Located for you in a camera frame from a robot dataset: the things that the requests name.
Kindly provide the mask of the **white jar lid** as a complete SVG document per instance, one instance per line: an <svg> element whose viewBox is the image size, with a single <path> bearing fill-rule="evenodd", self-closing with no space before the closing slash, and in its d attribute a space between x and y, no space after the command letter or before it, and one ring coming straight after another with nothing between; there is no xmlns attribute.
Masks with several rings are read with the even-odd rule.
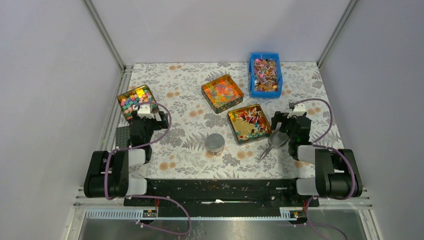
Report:
<svg viewBox="0 0 424 240"><path fill-rule="evenodd" d="M225 146L225 139L219 133L212 133L207 136L204 143L205 147L220 148Z"/></svg>

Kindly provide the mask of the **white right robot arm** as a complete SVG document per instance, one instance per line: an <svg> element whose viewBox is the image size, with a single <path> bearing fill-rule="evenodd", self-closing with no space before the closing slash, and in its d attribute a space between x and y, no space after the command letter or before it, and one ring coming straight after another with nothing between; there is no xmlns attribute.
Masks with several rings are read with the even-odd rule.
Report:
<svg viewBox="0 0 424 240"><path fill-rule="evenodd" d="M313 177L297 178L295 187L287 191L287 201L301 205L307 196L345 200L360 197L363 184L351 149L335 149L310 141L311 119L305 114L291 116L277 111L271 129L283 138L288 154L298 162L315 166Z"/></svg>

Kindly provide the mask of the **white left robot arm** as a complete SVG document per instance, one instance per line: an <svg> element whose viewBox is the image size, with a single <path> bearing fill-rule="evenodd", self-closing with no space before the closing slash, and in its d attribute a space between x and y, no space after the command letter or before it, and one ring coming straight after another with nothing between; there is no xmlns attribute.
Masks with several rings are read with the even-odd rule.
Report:
<svg viewBox="0 0 424 240"><path fill-rule="evenodd" d="M107 188L108 197L112 199L136 195L144 206L154 202L154 190L147 187L145 178L130 177L130 167L150 162L153 134L169 128L168 114L163 111L147 114L139 110L133 116L128 126L117 129L117 151L92 153L83 186L87 198L105 198Z"/></svg>

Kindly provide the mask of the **metal scoop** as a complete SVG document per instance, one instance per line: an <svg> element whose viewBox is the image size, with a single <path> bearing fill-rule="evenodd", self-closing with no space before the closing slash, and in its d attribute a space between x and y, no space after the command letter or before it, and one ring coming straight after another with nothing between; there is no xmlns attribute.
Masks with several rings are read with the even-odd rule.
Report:
<svg viewBox="0 0 424 240"><path fill-rule="evenodd" d="M289 141L289 136L285 132L275 130L268 138L268 147L259 157L260 160L264 159L273 149L284 147Z"/></svg>

